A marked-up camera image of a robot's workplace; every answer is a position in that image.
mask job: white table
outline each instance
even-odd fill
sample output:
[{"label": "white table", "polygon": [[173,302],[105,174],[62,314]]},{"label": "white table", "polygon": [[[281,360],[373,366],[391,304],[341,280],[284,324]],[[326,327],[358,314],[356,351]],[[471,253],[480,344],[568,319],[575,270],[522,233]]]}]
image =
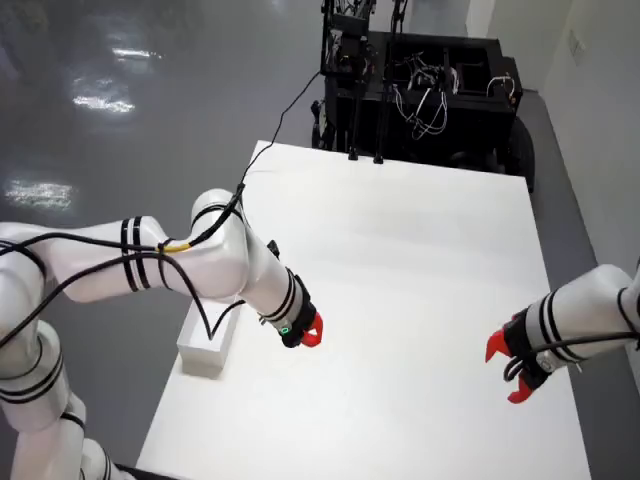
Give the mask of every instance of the white table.
[{"label": "white table", "polygon": [[[264,143],[258,143],[256,149]],[[276,145],[247,177],[324,318],[284,348],[241,313],[210,378],[176,361],[138,468],[205,479],[587,479],[566,371],[522,405],[486,341],[548,291],[524,180]]]}]

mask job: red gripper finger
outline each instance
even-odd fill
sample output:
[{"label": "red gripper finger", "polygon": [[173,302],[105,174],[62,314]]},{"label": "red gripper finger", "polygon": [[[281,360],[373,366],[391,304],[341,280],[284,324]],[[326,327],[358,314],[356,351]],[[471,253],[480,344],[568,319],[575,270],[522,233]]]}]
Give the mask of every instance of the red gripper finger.
[{"label": "red gripper finger", "polygon": [[496,352],[503,353],[507,357],[511,356],[509,347],[507,347],[507,344],[504,341],[504,330],[498,330],[489,337],[489,341],[487,342],[487,353],[484,357],[484,361],[488,362],[491,360],[491,357],[493,357]]},{"label": "red gripper finger", "polygon": [[519,390],[517,392],[511,393],[508,397],[511,403],[522,403],[533,393],[533,390],[529,388],[522,377],[518,377],[518,388]]},{"label": "red gripper finger", "polygon": [[309,330],[304,332],[302,336],[302,344],[307,347],[315,347],[320,344],[322,341],[322,317],[319,313],[316,312],[316,317],[313,319],[313,323]]}]

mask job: white wall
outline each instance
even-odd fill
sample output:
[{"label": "white wall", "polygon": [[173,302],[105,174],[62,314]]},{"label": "white wall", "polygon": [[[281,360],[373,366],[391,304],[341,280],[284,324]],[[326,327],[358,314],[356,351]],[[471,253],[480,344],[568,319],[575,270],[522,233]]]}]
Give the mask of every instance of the white wall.
[{"label": "white wall", "polygon": [[[543,96],[596,258],[633,274],[640,256],[638,0],[574,0]],[[579,65],[566,37],[586,50]],[[636,381],[640,356],[631,357]]]},{"label": "white wall", "polygon": [[542,90],[572,0],[497,0],[489,38],[516,59],[525,88]]},{"label": "white wall", "polygon": [[471,0],[467,12],[467,34],[470,37],[486,37],[493,16],[496,0]]}]

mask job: glossy floor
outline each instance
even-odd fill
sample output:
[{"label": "glossy floor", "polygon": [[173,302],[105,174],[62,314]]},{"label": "glossy floor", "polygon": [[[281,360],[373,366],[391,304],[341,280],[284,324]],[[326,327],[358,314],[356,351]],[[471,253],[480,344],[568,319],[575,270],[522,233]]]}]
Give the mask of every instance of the glossy floor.
[{"label": "glossy floor", "polygon": [[[465,0],[416,1],[412,29],[464,33]],[[77,227],[147,214],[184,235],[197,195],[234,188],[256,140],[271,137],[317,71],[320,29],[319,0],[1,2],[2,220]],[[317,81],[280,141],[309,145],[309,105],[321,92]],[[558,287],[591,268],[593,254],[540,97],[527,94],[520,115],[535,142],[533,204]],[[153,291],[92,305],[60,298],[43,315],[89,409],[88,436],[118,462],[135,464],[187,306]],[[603,383],[619,398],[600,395]],[[593,478],[635,478],[627,452],[640,444],[640,405],[624,354],[594,361],[574,389]],[[10,435],[3,426],[0,437]],[[3,478],[12,450],[2,442]]]}]

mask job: yellow cable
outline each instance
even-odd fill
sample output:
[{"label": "yellow cable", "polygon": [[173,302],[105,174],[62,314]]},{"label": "yellow cable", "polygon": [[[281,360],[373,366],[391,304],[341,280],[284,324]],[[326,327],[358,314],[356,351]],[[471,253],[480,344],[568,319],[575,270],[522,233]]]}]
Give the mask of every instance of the yellow cable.
[{"label": "yellow cable", "polygon": [[191,248],[191,245],[188,243],[185,243],[184,245],[176,245],[175,247],[164,247],[162,251],[164,253],[178,253],[178,252],[184,252],[185,250],[189,250],[190,248]]}]

